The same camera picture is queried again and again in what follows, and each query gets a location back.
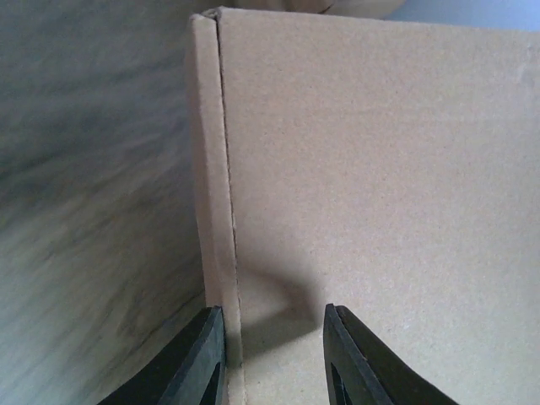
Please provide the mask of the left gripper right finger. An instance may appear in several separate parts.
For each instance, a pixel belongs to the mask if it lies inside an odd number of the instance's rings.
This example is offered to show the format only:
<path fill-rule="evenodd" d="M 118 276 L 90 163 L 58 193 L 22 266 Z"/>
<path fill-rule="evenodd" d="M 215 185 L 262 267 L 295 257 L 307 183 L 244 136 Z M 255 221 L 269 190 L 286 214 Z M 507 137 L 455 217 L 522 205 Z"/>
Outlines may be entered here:
<path fill-rule="evenodd" d="M 332 405 L 456 405 L 406 365 L 343 305 L 325 307 L 323 348 Z"/>

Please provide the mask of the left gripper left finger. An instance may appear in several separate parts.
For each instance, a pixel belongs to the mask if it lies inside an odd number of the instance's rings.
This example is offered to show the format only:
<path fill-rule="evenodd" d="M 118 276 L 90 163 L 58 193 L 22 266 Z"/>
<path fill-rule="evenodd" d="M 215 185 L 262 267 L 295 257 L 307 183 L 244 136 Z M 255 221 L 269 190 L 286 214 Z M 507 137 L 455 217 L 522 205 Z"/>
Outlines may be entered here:
<path fill-rule="evenodd" d="M 100 405 L 221 404 L 224 376 L 223 312 L 219 306 L 207 307 Z"/>

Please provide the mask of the cardboard box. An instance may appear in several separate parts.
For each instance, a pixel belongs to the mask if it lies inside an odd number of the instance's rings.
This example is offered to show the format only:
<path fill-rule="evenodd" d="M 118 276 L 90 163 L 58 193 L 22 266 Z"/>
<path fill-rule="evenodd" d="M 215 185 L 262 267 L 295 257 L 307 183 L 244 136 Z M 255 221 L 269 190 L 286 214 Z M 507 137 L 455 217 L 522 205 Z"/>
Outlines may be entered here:
<path fill-rule="evenodd" d="M 325 404 L 325 305 L 460 404 L 539 401 L 539 35 L 216 8 L 186 51 L 230 404 Z"/>

